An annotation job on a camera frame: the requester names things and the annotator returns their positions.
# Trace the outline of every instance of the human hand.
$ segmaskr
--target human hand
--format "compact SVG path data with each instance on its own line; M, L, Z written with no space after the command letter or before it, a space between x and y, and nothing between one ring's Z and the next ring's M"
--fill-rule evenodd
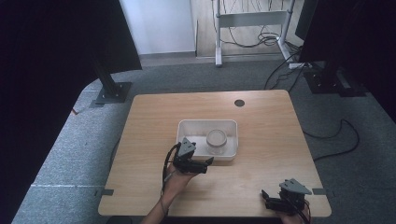
M173 164L168 166L166 173L169 177L165 182L163 197L171 200L175 199L186 188L190 180L198 175L194 173L183 174Z
M290 215L288 215L286 213L282 213L282 212L276 212L276 214L280 217L283 224L302 224L303 223L303 219L298 214L295 214L293 216L290 216ZM311 217L309 214L309 207L307 204L305 204L305 206L304 206L303 214L305 215L306 218L308 218L308 220L310 221L310 224L312 224L312 220L311 220Z

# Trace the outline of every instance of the white plastic tray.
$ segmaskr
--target white plastic tray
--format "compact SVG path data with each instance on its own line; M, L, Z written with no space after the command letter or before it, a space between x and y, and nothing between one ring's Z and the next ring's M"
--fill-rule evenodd
M206 135L215 129L227 134L227 144L220 155L213 155L207 150L209 146L206 142ZM196 143L192 156L194 160L207 160L214 157L215 161L231 161L238 149L237 124L232 119L183 119L178 124L177 142L181 142L184 137Z

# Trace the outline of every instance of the white container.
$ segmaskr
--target white container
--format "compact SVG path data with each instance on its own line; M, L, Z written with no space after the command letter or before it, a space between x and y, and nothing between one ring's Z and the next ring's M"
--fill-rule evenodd
M210 145L211 140L208 144L207 136L212 131L217 133L215 130L225 133L224 144L214 142ZM207 160L214 157L215 161L231 161L238 149L237 124L232 119L183 119L178 124L177 142L181 142L184 137L187 137L190 142L196 143L196 149L192 156L194 160Z

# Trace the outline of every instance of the human arm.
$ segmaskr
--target human arm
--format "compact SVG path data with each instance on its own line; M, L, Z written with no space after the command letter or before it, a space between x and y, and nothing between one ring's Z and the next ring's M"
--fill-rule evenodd
M165 183L163 195L154 205L151 211L142 220L142 224L157 224L160 223L167 213L170 205L178 194L180 194L190 180L197 174L182 174L173 164L170 164L167 169L169 178Z

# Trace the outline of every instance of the black wire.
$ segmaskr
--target black wire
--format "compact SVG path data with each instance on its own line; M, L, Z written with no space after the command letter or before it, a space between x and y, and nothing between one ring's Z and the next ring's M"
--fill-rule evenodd
M236 3L236 0L233 1L233 6L235 5L235 3ZM233 11L233 6L230 9L230 13Z
M309 203L305 200L306 207L308 208L308 219L311 221L311 208L309 207Z
M233 45L236 45L236 46L238 46L238 47L246 48L246 49L255 48L255 47L259 46L260 44L264 44L264 45L266 45L266 46L273 46L274 44L276 44L277 36L278 36L278 34L276 34L276 33L263 33L263 32L261 31L260 34L258 35L259 42L258 42L257 44L253 44L253 45L243 45L243 44L239 44L239 43L235 40L235 38L233 37L233 33L232 33L232 31L231 31L231 28L229 27L228 29L229 29L229 31L230 31L230 35L231 35L231 38L233 39L233 42L223 41L223 40L221 40L221 42L223 42L223 43L225 43L225 44L233 44Z
M274 75L274 73L275 73L285 62L287 62L288 59L290 59L291 57L293 57L293 56L296 55L297 53L298 53L298 52L291 54L291 55L289 56L289 58L287 58L280 66L278 66L278 67L271 73L271 75L270 75L270 76L267 78L267 80L265 81L264 89L267 88L268 81L271 79L271 77Z
M259 0L256 0L256 5L257 5L257 8L259 9L259 11L262 11L262 4L260 3Z
M227 9L225 9L225 2L223 0L224 14L227 14Z
M308 220L308 218L304 215L304 213L300 209L298 209L298 207L296 207L296 205L294 205L294 203L292 203L291 200L288 197L286 197L285 199L294 208L294 211L296 211L297 214L303 219L304 224L310 224L311 223L311 220L310 219Z
M213 2L214 0L212 0L212 14L213 14L212 21L213 21L213 27L215 28L215 32L217 33L218 30L216 29L216 24L215 24L215 7L213 6Z
M349 152L354 151L354 150L359 146L359 143L361 142L361 137L359 136L359 133L358 133L358 131L355 129L355 127L354 127L349 121L347 121L346 119L341 119L340 122L341 122L340 129L337 131L336 134L334 134L334 135L332 135L332 136L329 136L329 137L321 137L321 136L314 136L313 134L309 134L308 136L315 137L315 138L319 138L319 139L326 139L326 138L335 137L335 136L338 135L338 134L340 133L340 131L341 131L342 122L345 122L347 125L349 125L349 127L352 128L352 130L353 130L353 131L355 132L355 134L356 134L357 140L356 140L355 145L354 145L351 149L348 149L348 150L346 150L346 151L337 152L337 153L333 153L333 154L329 154L329 155L324 155L324 156L319 156L319 157L317 157L317 158L314 158L314 161L319 161L319 160L322 160L322 159L325 159L325 158L329 158L329 157L344 155L344 154L347 154L347 153L349 153Z
M300 66L297 66L297 67L291 69L291 70L290 70L288 73L286 73L286 74L283 74L283 75L278 76L277 79L276 79L275 85L274 85L273 87L271 87L270 90L273 90L273 89L277 86L277 84L279 84L279 81L289 79L289 76L290 76L291 74L293 74L295 70L301 68L301 66L303 66L303 64L301 64Z
M250 0L250 4L253 6L253 8L254 8L254 10L255 10L256 12L259 11L259 10L257 10L257 8L254 7L253 0Z
M305 69L305 63L303 64L303 67L301 68L300 72L298 73L296 79L294 79L293 84L291 85L290 89L288 90L288 92L291 92L291 90L293 90L294 86L297 83L298 78L300 77L300 74L303 72L303 70Z
M295 51L301 51L302 49L303 49L303 46L300 46L300 47L298 47L298 46L296 46L296 45L293 45L293 44L291 44L289 41L287 41L287 40L285 40L285 43L289 46L289 48L291 49L291 50L293 50L294 52Z
M161 195L163 195L163 190L165 189L165 178L166 178L166 170L168 169L168 163L169 163L169 158L171 157L172 151L177 148L180 147L181 143L177 143L176 145L174 145L168 152L168 154L166 155L166 159L163 163L163 188L161 189Z
M344 121L347 122L345 119L340 119L340 126L338 127L337 132L334 133L334 134L332 134L332 135L330 135L330 136L317 136L317 135L313 135L312 133L308 133L308 132L306 132L306 131L304 131L304 130L303 130L303 133L306 134L306 135L308 135L308 136L310 136L310 137L318 138L318 139L329 139L329 138L334 138L335 136L337 136L337 135L341 132L341 130L342 130L342 128L343 128L343 122L344 122Z

